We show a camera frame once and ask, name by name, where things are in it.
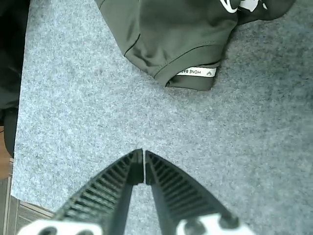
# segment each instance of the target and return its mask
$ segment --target gray carpet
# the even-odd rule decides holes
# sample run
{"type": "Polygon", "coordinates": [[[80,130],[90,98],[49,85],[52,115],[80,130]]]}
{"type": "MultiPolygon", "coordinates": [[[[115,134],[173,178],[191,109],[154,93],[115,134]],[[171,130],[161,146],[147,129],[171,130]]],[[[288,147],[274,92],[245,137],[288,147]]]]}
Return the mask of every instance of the gray carpet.
{"type": "MultiPolygon", "coordinates": [[[[214,88],[197,92],[161,87],[124,59],[93,0],[33,0],[12,195],[54,211],[142,147],[257,234],[313,234],[312,8],[299,0],[239,27],[214,88]]],[[[133,194],[125,234],[160,234],[151,192],[133,194]]]]}

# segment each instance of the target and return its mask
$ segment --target black object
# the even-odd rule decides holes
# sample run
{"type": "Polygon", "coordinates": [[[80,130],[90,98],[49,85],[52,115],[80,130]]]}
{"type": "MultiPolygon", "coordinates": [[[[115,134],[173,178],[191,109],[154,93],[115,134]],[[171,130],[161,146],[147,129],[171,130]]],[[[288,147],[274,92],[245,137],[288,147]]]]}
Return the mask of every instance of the black object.
{"type": "Polygon", "coordinates": [[[57,229],[53,227],[48,227],[43,229],[39,235],[56,235],[57,234],[57,229]]]}
{"type": "Polygon", "coordinates": [[[144,182],[144,164],[163,235],[177,234],[182,221],[186,221],[183,234],[206,234],[207,227],[198,218],[215,214],[221,216],[217,226],[228,230],[239,227],[238,218],[195,179],[150,151],[146,151],[144,161],[142,149],[97,174],[51,220],[96,223],[104,235],[124,234],[132,189],[144,182]]]}
{"type": "Polygon", "coordinates": [[[0,0],[0,126],[14,156],[25,32],[30,0],[0,0]]]}

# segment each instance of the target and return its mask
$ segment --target white logo print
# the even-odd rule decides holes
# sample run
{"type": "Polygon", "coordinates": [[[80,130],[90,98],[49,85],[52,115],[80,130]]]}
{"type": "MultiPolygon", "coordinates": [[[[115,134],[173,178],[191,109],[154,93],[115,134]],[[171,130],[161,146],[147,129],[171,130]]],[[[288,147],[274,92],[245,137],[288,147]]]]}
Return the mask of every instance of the white logo print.
{"type": "MultiPolygon", "coordinates": [[[[233,9],[231,7],[230,0],[220,0],[220,2],[229,13],[235,13],[237,11],[237,8],[233,9]]],[[[241,0],[239,6],[253,12],[257,8],[259,2],[262,2],[262,0],[241,0]]],[[[265,3],[262,5],[266,10],[268,9],[265,3]]]]}
{"type": "Polygon", "coordinates": [[[237,8],[233,9],[231,7],[230,0],[220,0],[220,2],[229,13],[235,13],[237,11],[237,8]]]}
{"type": "MultiPolygon", "coordinates": [[[[240,2],[240,7],[249,10],[250,12],[253,12],[258,4],[259,4],[260,0],[241,0],[240,2]]],[[[267,10],[268,8],[266,7],[265,3],[262,4],[262,6],[267,10]]]]}

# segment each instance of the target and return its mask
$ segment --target floor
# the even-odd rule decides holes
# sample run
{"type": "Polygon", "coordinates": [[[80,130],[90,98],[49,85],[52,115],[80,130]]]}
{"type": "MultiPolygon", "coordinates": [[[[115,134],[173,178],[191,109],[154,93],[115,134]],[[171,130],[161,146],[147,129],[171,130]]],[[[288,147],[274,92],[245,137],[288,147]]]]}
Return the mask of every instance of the floor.
{"type": "Polygon", "coordinates": [[[10,195],[13,159],[4,147],[0,133],[0,234],[16,235],[21,227],[37,220],[48,219],[53,213],[35,205],[17,200],[10,195]]]}

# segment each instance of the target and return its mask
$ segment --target clothing label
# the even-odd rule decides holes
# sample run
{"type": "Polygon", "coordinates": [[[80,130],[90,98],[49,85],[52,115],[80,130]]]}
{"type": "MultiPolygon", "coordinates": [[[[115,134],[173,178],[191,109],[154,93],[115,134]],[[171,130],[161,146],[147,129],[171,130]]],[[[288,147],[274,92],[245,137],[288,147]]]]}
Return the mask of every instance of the clothing label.
{"type": "Polygon", "coordinates": [[[216,73],[216,68],[201,68],[201,67],[190,67],[181,72],[177,75],[186,75],[186,76],[198,76],[198,77],[214,77],[216,73]]]}

